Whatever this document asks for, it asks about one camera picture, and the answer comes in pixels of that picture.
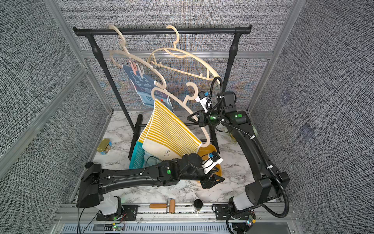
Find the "yellow striped towel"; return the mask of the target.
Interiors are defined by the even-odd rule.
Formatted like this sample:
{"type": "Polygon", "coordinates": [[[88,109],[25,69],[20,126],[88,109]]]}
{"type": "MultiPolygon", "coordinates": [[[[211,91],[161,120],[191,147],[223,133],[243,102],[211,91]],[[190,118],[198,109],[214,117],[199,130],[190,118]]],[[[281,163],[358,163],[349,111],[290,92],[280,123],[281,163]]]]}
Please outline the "yellow striped towel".
{"type": "Polygon", "coordinates": [[[153,113],[138,141],[142,149],[161,160],[197,153],[202,142],[160,100],[154,100],[153,113]]]}

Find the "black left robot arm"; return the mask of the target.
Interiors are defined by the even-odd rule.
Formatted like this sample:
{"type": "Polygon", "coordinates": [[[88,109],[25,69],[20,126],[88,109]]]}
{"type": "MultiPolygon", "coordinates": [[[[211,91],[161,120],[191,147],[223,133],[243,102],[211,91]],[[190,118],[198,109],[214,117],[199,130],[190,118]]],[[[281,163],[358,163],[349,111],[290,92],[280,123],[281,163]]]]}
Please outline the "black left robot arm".
{"type": "Polygon", "coordinates": [[[78,208],[91,208],[104,200],[112,191],[139,186],[172,186],[180,180],[199,181],[203,189],[210,189],[225,181],[213,172],[205,173],[201,157],[192,153],[180,159],[164,160],[156,165],[139,169],[109,170],[101,164],[86,163],[86,172],[80,181],[78,208]]]}

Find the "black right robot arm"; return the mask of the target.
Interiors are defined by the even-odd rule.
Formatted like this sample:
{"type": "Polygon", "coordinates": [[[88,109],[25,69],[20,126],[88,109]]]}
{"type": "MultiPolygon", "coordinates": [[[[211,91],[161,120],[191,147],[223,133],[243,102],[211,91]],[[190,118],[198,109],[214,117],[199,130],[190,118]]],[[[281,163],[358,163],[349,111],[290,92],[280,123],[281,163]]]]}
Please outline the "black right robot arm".
{"type": "Polygon", "coordinates": [[[255,181],[246,185],[244,192],[234,196],[230,200],[231,204],[238,211],[261,206],[275,217],[286,217],[289,212],[289,200],[285,188],[289,182],[289,175],[287,172],[280,172],[265,153],[255,135],[249,116],[236,108],[236,94],[218,93],[217,101],[208,111],[197,111],[187,119],[201,127],[213,127],[218,124],[225,126],[242,149],[255,181]],[[279,197],[283,197],[284,200],[284,211],[281,213],[266,206],[266,202],[279,197]]]}

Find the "white right arm base mount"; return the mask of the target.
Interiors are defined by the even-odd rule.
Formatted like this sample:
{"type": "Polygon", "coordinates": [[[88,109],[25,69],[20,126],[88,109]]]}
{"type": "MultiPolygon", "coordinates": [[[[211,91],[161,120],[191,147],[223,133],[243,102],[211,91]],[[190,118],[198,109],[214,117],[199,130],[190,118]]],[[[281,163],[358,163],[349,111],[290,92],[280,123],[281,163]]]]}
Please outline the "white right arm base mount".
{"type": "Polygon", "coordinates": [[[249,209],[253,206],[254,204],[249,200],[246,191],[231,197],[228,202],[228,210],[230,214],[249,209]]]}

